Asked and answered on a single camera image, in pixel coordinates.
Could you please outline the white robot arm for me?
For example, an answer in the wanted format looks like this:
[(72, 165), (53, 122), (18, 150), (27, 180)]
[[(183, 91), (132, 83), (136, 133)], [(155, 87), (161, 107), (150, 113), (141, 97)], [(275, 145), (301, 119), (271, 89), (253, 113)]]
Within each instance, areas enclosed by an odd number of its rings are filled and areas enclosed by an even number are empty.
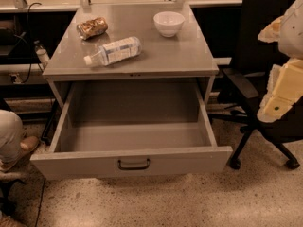
[(303, 96), (303, 0), (295, 0), (282, 16), (260, 32), (258, 39), (278, 42), (278, 50), (289, 57), (282, 65), (273, 65), (267, 93), (259, 104), (258, 119), (271, 123)]

